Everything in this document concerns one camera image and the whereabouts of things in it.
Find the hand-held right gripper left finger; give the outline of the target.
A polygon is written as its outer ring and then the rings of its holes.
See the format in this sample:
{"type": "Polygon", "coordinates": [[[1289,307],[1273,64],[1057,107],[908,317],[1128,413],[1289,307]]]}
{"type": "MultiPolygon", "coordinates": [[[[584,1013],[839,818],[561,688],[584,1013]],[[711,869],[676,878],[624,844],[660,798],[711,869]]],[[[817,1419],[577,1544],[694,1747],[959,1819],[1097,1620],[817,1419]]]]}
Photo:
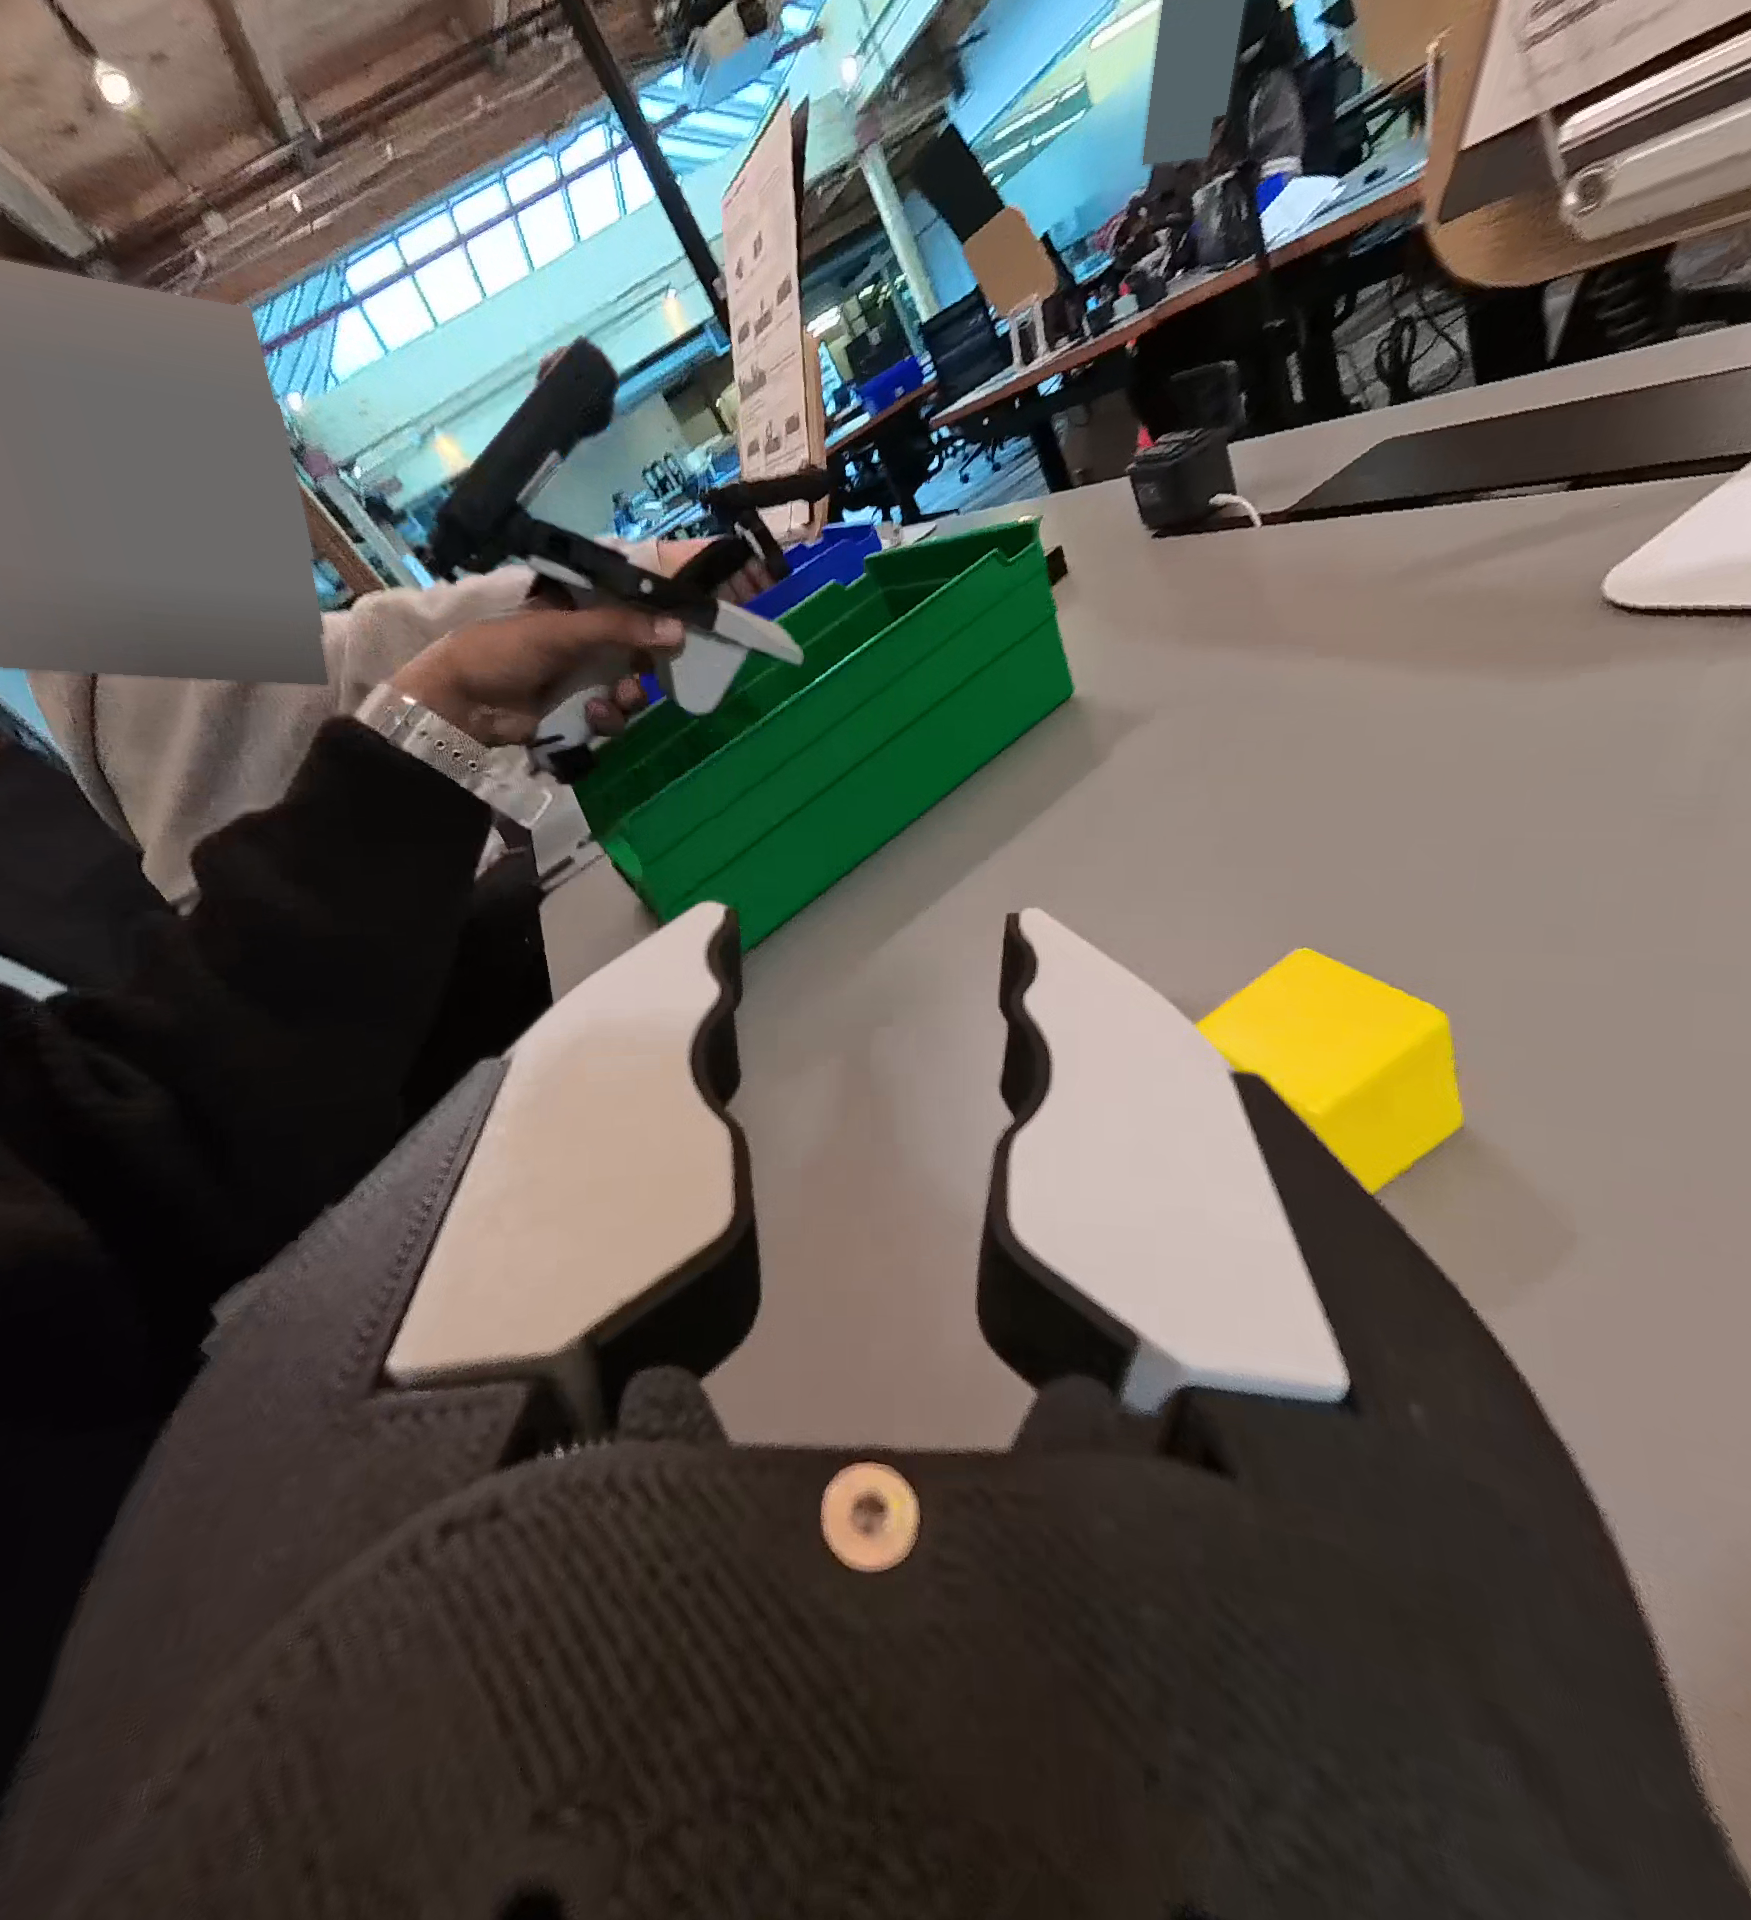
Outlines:
{"type": "Polygon", "coordinates": [[[529,1382],[576,1437],[650,1369],[709,1378],[763,1271],[741,1084],[741,927],[703,902],[584,979],[509,1052],[383,1375],[529,1382]]]}

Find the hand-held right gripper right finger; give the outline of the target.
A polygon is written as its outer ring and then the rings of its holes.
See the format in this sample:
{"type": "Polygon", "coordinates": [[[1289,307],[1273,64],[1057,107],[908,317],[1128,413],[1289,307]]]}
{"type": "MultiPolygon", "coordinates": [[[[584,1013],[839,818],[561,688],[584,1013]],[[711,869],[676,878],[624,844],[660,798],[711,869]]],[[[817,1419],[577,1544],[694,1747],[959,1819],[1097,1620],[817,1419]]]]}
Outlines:
{"type": "Polygon", "coordinates": [[[977,1279],[1031,1388],[1134,1413],[1186,1388],[1341,1405],[1350,1368],[1234,1069],[1194,1021],[1052,914],[1009,914],[1007,1129],[977,1279]]]}

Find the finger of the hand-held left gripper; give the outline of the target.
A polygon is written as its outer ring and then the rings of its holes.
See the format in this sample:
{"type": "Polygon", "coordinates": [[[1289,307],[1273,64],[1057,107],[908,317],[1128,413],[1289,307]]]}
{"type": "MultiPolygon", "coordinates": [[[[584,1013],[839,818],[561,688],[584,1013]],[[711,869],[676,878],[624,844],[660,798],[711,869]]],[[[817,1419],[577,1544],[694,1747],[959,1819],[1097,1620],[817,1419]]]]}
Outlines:
{"type": "Polygon", "coordinates": [[[688,609],[688,633],[697,640],[724,645],[739,653],[803,664],[805,651],[783,625],[736,603],[705,596],[688,609]]]}

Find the green plastic bin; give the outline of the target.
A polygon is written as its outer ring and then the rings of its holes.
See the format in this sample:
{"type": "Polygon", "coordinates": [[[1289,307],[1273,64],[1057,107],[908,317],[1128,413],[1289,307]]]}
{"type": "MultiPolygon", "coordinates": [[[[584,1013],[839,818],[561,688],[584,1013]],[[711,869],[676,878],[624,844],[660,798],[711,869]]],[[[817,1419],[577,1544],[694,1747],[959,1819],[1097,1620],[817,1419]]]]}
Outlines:
{"type": "Polygon", "coordinates": [[[662,924],[716,902],[752,949],[1074,699],[1043,519],[885,548],[747,662],[719,707],[654,707],[576,785],[662,924]]]}

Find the yellow cube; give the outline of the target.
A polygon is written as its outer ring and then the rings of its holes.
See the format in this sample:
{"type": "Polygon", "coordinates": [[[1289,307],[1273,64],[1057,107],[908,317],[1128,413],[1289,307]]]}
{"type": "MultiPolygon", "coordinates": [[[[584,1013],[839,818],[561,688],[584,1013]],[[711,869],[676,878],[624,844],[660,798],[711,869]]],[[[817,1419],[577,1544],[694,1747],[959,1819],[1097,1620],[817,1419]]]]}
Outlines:
{"type": "Polygon", "coordinates": [[[1197,1024],[1231,1069],[1264,1079],[1371,1193],[1464,1129],[1446,1014],[1319,949],[1291,949],[1197,1024]]]}

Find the person's left forearm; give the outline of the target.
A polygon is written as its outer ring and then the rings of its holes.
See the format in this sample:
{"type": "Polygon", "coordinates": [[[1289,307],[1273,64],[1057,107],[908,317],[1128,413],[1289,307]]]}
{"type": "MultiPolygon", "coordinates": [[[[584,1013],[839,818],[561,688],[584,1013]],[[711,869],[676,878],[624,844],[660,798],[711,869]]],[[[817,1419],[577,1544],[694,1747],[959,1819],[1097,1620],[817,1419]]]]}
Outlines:
{"type": "Polygon", "coordinates": [[[486,835],[471,793],[327,721],[277,807],[205,843],[122,1055],[241,1150],[374,1162],[551,1006],[532,862],[481,871],[486,835]]]}

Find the grey desk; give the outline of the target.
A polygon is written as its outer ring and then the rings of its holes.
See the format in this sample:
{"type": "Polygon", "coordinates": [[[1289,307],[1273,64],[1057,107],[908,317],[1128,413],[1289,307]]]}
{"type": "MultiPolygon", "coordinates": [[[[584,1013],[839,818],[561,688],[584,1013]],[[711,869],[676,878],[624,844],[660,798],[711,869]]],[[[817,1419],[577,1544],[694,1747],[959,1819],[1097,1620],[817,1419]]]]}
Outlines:
{"type": "Polygon", "coordinates": [[[1603,1502],[1751,1875],[1751,618],[1609,609],[1706,484],[1047,533],[1077,694],[744,962],[765,1299],[733,1436],[999,1446],[974,1327],[1006,920],[1201,1016],[1294,947],[1446,1013],[1384,1197],[1603,1502]]]}

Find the background office desk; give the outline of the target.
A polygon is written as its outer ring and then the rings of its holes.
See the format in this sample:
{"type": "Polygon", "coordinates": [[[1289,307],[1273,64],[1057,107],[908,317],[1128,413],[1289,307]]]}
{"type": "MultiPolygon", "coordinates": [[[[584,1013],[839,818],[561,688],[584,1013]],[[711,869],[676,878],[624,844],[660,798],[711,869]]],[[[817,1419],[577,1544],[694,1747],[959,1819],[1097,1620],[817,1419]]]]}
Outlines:
{"type": "Polygon", "coordinates": [[[1050,426],[1057,413],[1118,386],[1138,343],[1193,313],[1251,294],[1261,319],[1281,320],[1289,313],[1289,290],[1296,290],[1297,300],[1319,298],[1315,288],[1304,288],[1315,259],[1340,262],[1365,245],[1377,228],[1420,222],[1426,166],[1429,155],[1418,146],[1389,166],[1371,166],[1347,179],[1305,225],[1272,251],[1174,277],[1151,309],[1101,336],[1056,348],[1027,371],[1006,371],[932,413],[930,428],[977,444],[992,437],[1035,440],[1038,428],[1050,426]]]}

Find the person's left hand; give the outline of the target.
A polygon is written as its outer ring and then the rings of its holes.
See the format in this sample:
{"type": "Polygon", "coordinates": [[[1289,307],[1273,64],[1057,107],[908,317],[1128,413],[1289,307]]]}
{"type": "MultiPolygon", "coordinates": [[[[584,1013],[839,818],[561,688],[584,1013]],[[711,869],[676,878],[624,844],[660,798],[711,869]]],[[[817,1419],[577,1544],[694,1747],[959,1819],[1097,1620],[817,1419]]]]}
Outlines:
{"type": "Polygon", "coordinates": [[[614,736],[648,705],[641,674],[686,638],[679,618],[643,609],[532,603],[438,638],[391,685],[491,747],[534,741],[549,712],[593,688],[589,731],[614,736]]]}

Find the cardboard instruction board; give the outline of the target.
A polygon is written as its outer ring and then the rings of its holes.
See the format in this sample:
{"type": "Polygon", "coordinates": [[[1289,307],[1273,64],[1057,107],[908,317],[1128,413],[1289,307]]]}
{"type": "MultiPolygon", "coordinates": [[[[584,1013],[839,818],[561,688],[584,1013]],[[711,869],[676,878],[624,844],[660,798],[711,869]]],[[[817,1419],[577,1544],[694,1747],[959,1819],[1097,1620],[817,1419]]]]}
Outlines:
{"type": "Polygon", "coordinates": [[[781,97],[720,199],[734,440],[747,481],[793,476],[817,466],[823,452],[802,268],[808,133],[810,104],[781,97]]]}

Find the black diagonal support pole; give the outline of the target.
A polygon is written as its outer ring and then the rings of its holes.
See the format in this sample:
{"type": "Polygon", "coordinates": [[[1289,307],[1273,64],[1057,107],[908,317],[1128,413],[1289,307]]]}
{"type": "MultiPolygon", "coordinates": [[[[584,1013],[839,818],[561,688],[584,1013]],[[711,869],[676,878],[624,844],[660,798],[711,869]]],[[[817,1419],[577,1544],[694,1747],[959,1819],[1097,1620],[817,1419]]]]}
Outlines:
{"type": "Polygon", "coordinates": [[[619,119],[627,142],[648,175],[657,201],[670,222],[670,228],[675,230],[686,259],[691,262],[701,290],[712,307],[716,325],[728,333],[728,307],[723,270],[709,245],[709,235],[703,232],[697,211],[691,206],[682,183],[662,149],[660,134],[648,121],[648,113],[641,107],[637,89],[610,46],[593,6],[589,2],[561,2],[559,8],[569,22],[584,61],[600,80],[605,100],[619,119]]]}

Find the black office chair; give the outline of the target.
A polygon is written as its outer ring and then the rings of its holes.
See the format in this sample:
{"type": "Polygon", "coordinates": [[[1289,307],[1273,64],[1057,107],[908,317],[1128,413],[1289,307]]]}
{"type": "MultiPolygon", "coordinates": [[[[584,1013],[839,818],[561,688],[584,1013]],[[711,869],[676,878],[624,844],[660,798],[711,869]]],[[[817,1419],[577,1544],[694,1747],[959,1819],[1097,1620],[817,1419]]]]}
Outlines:
{"type": "Polygon", "coordinates": [[[922,320],[935,362],[930,420],[1014,371],[1014,353],[981,288],[969,290],[922,320]]]}

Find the black power adapter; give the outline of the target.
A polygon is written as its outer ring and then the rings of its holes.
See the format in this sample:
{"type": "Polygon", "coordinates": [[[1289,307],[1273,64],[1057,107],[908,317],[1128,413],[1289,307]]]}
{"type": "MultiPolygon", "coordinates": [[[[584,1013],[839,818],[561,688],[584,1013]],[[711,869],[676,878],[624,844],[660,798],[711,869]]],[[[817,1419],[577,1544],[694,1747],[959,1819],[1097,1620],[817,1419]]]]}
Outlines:
{"type": "Polygon", "coordinates": [[[1138,433],[1128,488],[1149,535],[1193,535],[1236,510],[1231,444],[1231,429],[1217,426],[1138,433]]]}

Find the cardboard panel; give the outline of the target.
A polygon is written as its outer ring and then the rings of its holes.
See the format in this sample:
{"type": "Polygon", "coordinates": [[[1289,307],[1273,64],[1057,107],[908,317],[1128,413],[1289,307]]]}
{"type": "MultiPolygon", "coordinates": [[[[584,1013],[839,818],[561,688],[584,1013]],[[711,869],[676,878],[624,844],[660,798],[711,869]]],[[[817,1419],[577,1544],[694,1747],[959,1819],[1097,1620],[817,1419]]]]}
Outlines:
{"type": "Polygon", "coordinates": [[[952,122],[922,142],[911,179],[959,240],[982,298],[1002,319],[1057,297],[1059,270],[1050,244],[1006,201],[952,122]]]}

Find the person's black sweater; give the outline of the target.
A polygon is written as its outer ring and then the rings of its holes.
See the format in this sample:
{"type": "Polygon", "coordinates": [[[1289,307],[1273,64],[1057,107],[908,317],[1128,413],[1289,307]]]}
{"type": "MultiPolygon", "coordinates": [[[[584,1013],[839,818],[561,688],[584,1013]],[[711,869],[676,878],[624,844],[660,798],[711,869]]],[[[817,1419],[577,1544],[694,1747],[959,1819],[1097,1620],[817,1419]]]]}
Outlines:
{"type": "Polygon", "coordinates": [[[476,978],[0,986],[0,1798],[214,1307],[503,1046],[476,978]]]}

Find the printed instruction sheet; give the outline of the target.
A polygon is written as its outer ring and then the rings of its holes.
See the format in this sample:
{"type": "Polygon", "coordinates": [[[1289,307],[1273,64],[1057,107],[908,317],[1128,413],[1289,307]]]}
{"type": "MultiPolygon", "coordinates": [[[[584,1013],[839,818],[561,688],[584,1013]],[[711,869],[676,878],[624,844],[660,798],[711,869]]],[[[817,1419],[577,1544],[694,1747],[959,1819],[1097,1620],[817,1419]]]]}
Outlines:
{"type": "Polygon", "coordinates": [[[1462,149],[1565,108],[1689,42],[1751,17],[1751,2],[1497,2],[1462,149]]]}

